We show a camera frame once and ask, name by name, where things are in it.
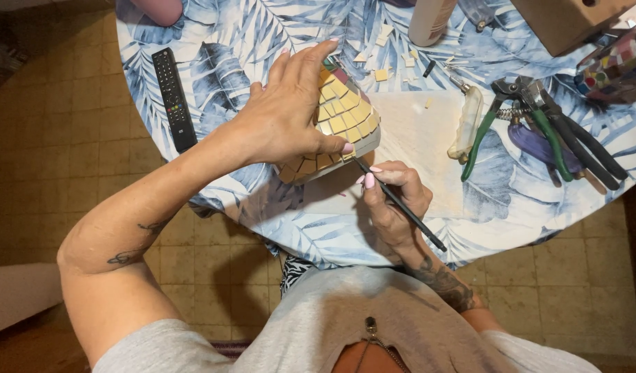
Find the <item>green-handled pliers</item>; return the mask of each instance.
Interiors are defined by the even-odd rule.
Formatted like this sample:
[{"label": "green-handled pliers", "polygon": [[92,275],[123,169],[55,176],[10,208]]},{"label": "green-handled pliers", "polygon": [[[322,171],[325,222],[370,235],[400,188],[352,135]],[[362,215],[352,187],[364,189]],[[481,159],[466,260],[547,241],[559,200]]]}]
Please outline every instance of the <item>green-handled pliers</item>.
[{"label": "green-handled pliers", "polygon": [[529,109],[530,115],[534,119],[534,122],[543,133],[544,137],[548,141],[551,146],[551,150],[553,151],[555,168],[558,170],[562,179],[564,181],[572,181],[573,175],[569,172],[567,168],[567,164],[564,162],[564,158],[562,156],[562,145],[558,140],[555,131],[548,122],[548,118],[543,113],[541,108],[534,102],[532,96],[528,92],[528,86],[534,79],[529,78],[527,76],[519,76],[513,83],[505,82],[505,79],[498,79],[495,82],[492,82],[490,87],[495,92],[495,99],[488,109],[488,113],[484,116],[484,120],[479,125],[479,129],[477,130],[477,134],[474,138],[474,142],[472,143],[472,149],[470,150],[470,154],[468,154],[468,163],[463,168],[463,174],[461,174],[461,181],[465,182],[465,180],[470,177],[472,173],[472,169],[474,168],[474,164],[477,159],[477,153],[479,151],[479,145],[481,144],[486,132],[490,128],[490,125],[493,123],[493,120],[497,116],[497,112],[500,110],[500,106],[502,102],[507,99],[519,100],[523,104],[524,108]]}]

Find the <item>person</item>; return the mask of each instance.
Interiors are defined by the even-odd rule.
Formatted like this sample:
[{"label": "person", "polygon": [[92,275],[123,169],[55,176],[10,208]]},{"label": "person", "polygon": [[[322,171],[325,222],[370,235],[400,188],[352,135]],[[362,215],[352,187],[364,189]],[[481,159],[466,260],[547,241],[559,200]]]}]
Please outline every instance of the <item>person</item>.
[{"label": "person", "polygon": [[191,331],[143,254],[174,213],[209,182],[253,163],[352,144],[313,129],[319,71],[338,39],[292,57],[284,50],[266,88],[235,118],[172,162],[103,201],[57,255],[66,307],[94,373],[104,372],[597,372],[567,352],[509,335],[472,288],[386,203],[379,179],[423,216],[432,194],[402,162],[371,169],[363,200],[380,239],[405,265],[308,268],[256,340],[232,361]]}]

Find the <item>paintbrush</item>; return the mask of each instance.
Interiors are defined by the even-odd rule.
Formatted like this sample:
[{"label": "paintbrush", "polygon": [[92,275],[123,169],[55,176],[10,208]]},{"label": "paintbrush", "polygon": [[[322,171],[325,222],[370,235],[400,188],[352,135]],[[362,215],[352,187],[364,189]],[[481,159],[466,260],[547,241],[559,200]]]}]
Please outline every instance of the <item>paintbrush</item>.
[{"label": "paintbrush", "polygon": [[[353,159],[355,160],[355,162],[357,162],[357,164],[359,165],[359,167],[362,169],[364,174],[367,173],[372,173],[372,171],[368,168],[367,165],[363,164],[362,161],[360,161],[359,159],[357,159],[356,157],[353,157]],[[387,186],[387,184],[385,184],[384,182],[381,182],[380,180],[378,180],[378,182],[380,183],[380,188],[382,189],[382,192],[385,193],[387,195],[387,197],[389,197],[389,199],[391,199],[394,203],[396,203],[396,206],[398,206],[401,211],[403,211],[403,213],[405,214],[405,216],[407,216],[408,219],[410,219],[416,226],[417,228],[419,228],[419,230],[424,233],[424,235],[426,235],[429,240],[431,242],[433,242],[433,244],[440,250],[446,252],[446,247],[445,244],[442,243],[442,241],[440,241],[440,239],[438,237],[436,237],[435,234],[433,234],[433,232],[430,231],[429,227],[427,227],[420,218],[417,217],[417,215],[415,215],[414,212],[412,212],[407,206],[405,206],[405,203],[403,203],[403,201],[398,198],[396,196],[396,194],[394,194],[391,189],[389,189],[389,187]]]}]

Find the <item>spring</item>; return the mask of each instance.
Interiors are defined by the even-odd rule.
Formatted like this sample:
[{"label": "spring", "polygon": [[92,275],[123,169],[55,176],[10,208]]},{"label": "spring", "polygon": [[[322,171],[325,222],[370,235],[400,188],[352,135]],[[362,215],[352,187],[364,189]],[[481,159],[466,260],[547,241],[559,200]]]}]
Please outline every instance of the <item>spring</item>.
[{"label": "spring", "polygon": [[495,114],[495,117],[502,120],[512,120],[513,117],[522,117],[527,113],[529,113],[529,109],[527,108],[518,109],[516,107],[511,107],[509,109],[499,109]]}]

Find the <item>round table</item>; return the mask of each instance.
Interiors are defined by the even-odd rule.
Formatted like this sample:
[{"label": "round table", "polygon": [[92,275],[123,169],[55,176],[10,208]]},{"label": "round table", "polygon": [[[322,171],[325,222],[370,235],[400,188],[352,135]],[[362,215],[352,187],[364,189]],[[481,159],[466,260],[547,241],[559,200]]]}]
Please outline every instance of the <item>round table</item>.
[{"label": "round table", "polygon": [[[518,75],[541,79],[565,114],[580,123],[618,162],[629,178],[618,191],[602,194],[584,179],[554,187],[545,166],[516,148],[507,136],[508,122],[496,120],[483,140],[477,166],[463,188],[469,218],[425,218],[448,251],[436,254],[451,267],[476,258],[542,242],[619,197],[636,183],[636,103],[605,111],[578,95],[572,83],[576,63],[592,47],[551,57],[513,5],[498,1],[495,29],[477,33],[456,7],[441,41],[417,48],[407,38],[413,8],[379,0],[182,0],[184,13],[172,27],[158,27],[133,6],[117,2],[117,34],[123,70],[143,122],[162,156],[178,156],[171,139],[151,55],[171,47],[180,71],[194,128],[201,140],[234,117],[249,97],[249,85],[267,80],[272,62],[284,47],[291,52],[330,37],[340,38],[340,57],[367,92],[455,89],[445,61],[492,101],[488,84]],[[381,24],[394,26],[384,47],[376,46]],[[402,54],[419,52],[413,68]],[[386,82],[375,82],[352,60],[371,56],[366,69],[392,67]],[[421,78],[429,59],[437,62]],[[403,82],[408,74],[418,80]],[[247,166],[218,179],[193,197],[195,210],[217,209],[279,248],[320,268],[363,264],[389,266],[394,259],[371,240],[370,226],[356,215],[314,214],[303,210],[304,188],[286,185],[265,164]]]}]

